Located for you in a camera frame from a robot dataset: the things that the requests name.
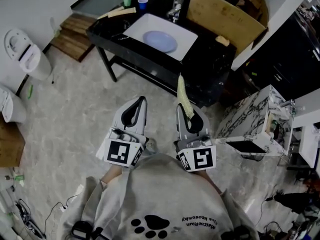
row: paw print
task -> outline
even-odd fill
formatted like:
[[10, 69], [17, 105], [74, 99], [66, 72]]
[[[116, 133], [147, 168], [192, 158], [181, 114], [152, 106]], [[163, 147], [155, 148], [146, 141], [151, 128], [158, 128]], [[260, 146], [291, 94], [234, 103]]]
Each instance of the paw print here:
[[[147, 215], [144, 217], [148, 232], [145, 233], [145, 237], [148, 239], [154, 238], [157, 233], [155, 231], [159, 231], [158, 237], [160, 239], [164, 239], [167, 237], [167, 231], [163, 230], [170, 225], [170, 221], [167, 219], [160, 218], [156, 215]], [[145, 231], [145, 228], [141, 226], [141, 220], [136, 218], [131, 221], [131, 225], [136, 227], [134, 232], [136, 234], [141, 234]]]

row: wooden pallet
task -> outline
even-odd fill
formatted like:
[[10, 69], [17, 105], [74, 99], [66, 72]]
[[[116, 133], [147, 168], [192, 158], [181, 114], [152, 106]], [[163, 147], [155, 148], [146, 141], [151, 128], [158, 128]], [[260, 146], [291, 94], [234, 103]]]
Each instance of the wooden pallet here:
[[60, 34], [51, 40], [51, 44], [78, 62], [81, 62], [94, 45], [89, 41], [86, 30], [96, 20], [94, 18], [72, 14], [62, 24]]

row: faucet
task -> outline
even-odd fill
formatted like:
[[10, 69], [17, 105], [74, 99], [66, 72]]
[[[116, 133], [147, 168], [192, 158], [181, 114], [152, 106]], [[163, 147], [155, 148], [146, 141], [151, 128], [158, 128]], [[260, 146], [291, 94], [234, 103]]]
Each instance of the faucet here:
[[173, 3], [173, 8], [166, 13], [166, 17], [169, 19], [172, 16], [172, 22], [176, 23], [179, 19], [180, 10], [184, 0], [175, 0]]
[[279, 104], [279, 106], [280, 106], [280, 108], [290, 106], [289, 112], [293, 116], [297, 113], [296, 102], [294, 99], [289, 99], [289, 100]]

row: white sink basin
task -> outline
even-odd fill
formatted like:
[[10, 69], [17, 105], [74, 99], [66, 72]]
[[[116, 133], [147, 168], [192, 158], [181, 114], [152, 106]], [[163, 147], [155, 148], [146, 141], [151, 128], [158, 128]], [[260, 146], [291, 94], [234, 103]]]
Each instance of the white sink basin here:
[[182, 61], [198, 38], [198, 35], [195, 33], [149, 13], [139, 18], [132, 26], [123, 32], [123, 34], [143, 43], [143, 35], [149, 31], [162, 31], [176, 40], [178, 44], [176, 50], [167, 53], [167, 55], [178, 61]]

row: sponge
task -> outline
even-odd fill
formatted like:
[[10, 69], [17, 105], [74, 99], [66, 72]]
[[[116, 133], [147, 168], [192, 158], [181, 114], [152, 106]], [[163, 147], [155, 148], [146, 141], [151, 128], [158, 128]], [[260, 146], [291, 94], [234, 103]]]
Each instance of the sponge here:
[[181, 103], [181, 105], [185, 111], [186, 116], [189, 119], [191, 119], [195, 115], [194, 108], [192, 107], [192, 105], [187, 97], [185, 80], [182, 75], [180, 75], [178, 78], [177, 96], [178, 96], [178, 101]]

